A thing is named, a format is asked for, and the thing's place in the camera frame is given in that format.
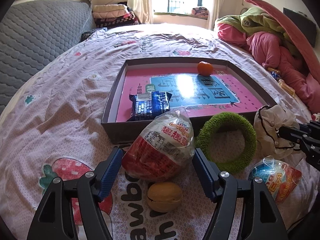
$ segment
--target plastic bag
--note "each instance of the plastic bag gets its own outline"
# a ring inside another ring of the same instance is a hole
[[[294,143],[277,137],[276,132],[284,125],[299,129],[296,116],[291,111],[284,111],[279,105],[257,111],[253,127],[264,156],[272,155],[276,159],[282,159],[293,153]]]
[[[249,174],[249,179],[260,177],[265,182],[273,199],[283,202],[301,180],[301,171],[288,163],[268,156],[259,161]]]
[[[129,95],[132,101],[131,118],[128,121],[153,120],[169,111],[169,92],[153,91],[138,95]]]
[[[191,121],[179,110],[153,120],[122,158],[122,166],[134,178],[165,181],[191,161],[194,155]]]

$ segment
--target blue gripper pad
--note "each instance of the blue gripper pad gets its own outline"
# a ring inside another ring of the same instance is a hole
[[[217,197],[220,195],[219,177],[199,148],[195,150],[192,164],[196,170],[204,194],[212,202],[216,203]]]
[[[115,147],[108,159],[100,162],[94,170],[96,173],[96,181],[94,183],[94,195],[97,196],[99,202],[110,194],[113,183],[121,167],[121,160],[124,155],[123,150]]]

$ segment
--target blue snack package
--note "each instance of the blue snack package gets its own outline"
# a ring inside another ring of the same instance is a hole
[[[153,120],[170,110],[169,92],[153,91],[138,95],[129,95],[132,101],[131,118],[128,121]]]
[[[279,79],[281,79],[281,77],[276,73],[276,72],[271,72],[271,75],[272,75],[272,77],[275,79],[275,80],[277,80],[277,81],[279,81]]]

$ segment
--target metal screw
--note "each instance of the metal screw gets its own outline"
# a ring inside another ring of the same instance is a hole
[[[85,176],[86,176],[87,178],[91,178],[91,177],[94,176],[94,172],[93,172],[93,171],[88,171],[88,172],[85,174]]]
[[[60,181],[61,181],[61,179],[58,178],[58,177],[56,177],[56,178],[54,178],[54,179],[52,180],[52,182],[53,182],[54,184],[58,184]]]
[[[262,183],[262,179],[259,178],[259,177],[255,177],[255,178],[254,178],[254,181],[255,181],[256,183]]]
[[[220,172],[220,175],[221,175],[221,177],[224,177],[224,178],[227,178],[230,176],[229,172],[227,172],[227,171]]]

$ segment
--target white plastic bag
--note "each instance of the white plastic bag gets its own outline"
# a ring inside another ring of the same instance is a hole
[[[275,159],[282,159],[291,153],[294,143],[277,137],[277,131],[281,126],[295,127],[299,129],[296,116],[289,110],[284,110],[276,105],[272,108],[262,107],[254,118],[254,129],[256,130],[257,140],[261,143],[262,154],[272,155]]]

